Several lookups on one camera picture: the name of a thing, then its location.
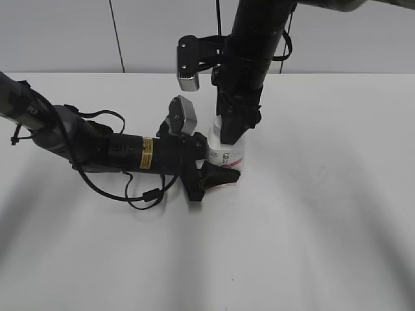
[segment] yellow label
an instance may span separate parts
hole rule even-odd
[[[143,153],[141,154],[140,168],[149,170],[153,159],[153,138],[143,137]]]

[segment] metal mount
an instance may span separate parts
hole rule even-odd
[[[225,38],[224,36],[205,38],[184,36],[179,40],[176,72],[182,91],[197,91],[198,73],[226,62],[226,57],[222,54]]]

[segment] white bottle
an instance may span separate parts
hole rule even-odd
[[[207,160],[219,167],[242,171],[245,153],[244,137],[242,136],[235,144],[221,144],[221,126],[222,118],[217,116],[207,136]]]

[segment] white wall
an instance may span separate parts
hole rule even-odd
[[[0,2],[0,70],[121,71],[108,0]],[[181,36],[216,32],[214,0],[112,3],[127,72],[172,73]],[[237,3],[221,1],[225,34]],[[382,3],[347,14],[300,5],[283,72],[415,73],[413,29],[415,11]]]
[[[1,71],[121,72],[105,0],[0,0]]]

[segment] white table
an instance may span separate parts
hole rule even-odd
[[[174,75],[11,74],[154,136]],[[414,310],[415,75],[270,75],[239,188],[136,212],[0,121],[0,310]],[[209,76],[184,94],[206,134]],[[112,117],[102,117],[117,130]],[[122,194],[122,174],[92,175]],[[137,193],[159,186],[136,174]]]

